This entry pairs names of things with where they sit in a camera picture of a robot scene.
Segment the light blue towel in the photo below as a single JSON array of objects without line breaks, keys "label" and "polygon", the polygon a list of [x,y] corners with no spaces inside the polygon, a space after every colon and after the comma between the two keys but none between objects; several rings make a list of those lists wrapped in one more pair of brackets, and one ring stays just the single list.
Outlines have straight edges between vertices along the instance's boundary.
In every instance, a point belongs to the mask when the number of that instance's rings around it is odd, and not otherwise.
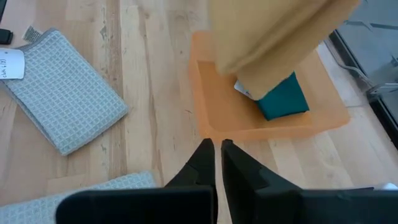
[{"label": "light blue towel", "polygon": [[156,187],[149,171],[129,174],[92,187],[43,197],[29,202],[16,203],[0,207],[1,224],[55,224],[55,212],[58,204],[67,196],[83,190],[121,190]]}]

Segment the dish towel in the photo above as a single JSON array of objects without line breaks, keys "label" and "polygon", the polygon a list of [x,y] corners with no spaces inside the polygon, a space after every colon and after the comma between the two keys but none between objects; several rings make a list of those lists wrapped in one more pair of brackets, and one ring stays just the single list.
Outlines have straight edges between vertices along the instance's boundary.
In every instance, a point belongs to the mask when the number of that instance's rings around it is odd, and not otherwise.
[{"label": "dish towel", "polygon": [[209,0],[218,73],[234,73],[255,100],[349,17],[358,0]]},{"label": "dish towel", "polygon": [[84,190],[121,190],[154,187],[156,187],[156,184],[151,172],[144,171],[138,174],[129,174],[92,187],[0,207],[0,223],[55,224],[55,212],[57,211],[58,204],[76,192]]},{"label": "dish towel", "polygon": [[127,113],[123,100],[60,31],[50,29],[19,49],[25,55],[24,78],[0,84],[62,155]]}]

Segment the wood grain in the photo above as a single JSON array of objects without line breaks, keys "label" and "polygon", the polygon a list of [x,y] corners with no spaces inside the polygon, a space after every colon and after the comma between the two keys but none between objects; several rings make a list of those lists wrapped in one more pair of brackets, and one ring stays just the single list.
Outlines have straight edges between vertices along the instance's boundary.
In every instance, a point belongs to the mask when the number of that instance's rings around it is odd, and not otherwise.
[{"label": "wood grain", "polygon": [[[13,0],[1,28],[60,29],[129,105],[93,142],[62,157],[0,90],[0,206],[151,170],[159,186],[201,141],[187,75],[190,36],[208,28],[206,1]],[[346,126],[308,139],[236,142],[293,183],[308,188],[398,184],[398,152],[354,80],[321,44],[318,53],[345,105]],[[219,223],[231,223],[216,146]]]}]

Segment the white label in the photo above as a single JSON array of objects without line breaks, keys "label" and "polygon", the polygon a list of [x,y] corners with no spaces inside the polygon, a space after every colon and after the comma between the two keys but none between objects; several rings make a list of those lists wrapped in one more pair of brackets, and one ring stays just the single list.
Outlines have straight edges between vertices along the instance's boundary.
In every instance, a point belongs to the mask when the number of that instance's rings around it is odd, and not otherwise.
[{"label": "white label", "polygon": [[21,50],[0,48],[0,79],[22,79],[25,57]]},{"label": "white label", "polygon": [[247,90],[244,89],[243,85],[238,80],[236,80],[234,88],[235,90],[240,91],[241,93],[245,94],[247,97],[253,100],[253,97],[250,95],[250,93]]}]

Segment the handwritten label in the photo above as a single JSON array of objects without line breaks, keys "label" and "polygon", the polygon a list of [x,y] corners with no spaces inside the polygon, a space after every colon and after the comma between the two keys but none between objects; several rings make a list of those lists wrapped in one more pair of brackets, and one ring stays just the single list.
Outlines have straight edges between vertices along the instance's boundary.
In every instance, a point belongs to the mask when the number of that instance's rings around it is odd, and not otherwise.
[{"label": "handwritten label", "polygon": [[21,50],[0,48],[0,79],[22,79],[25,57]]}]

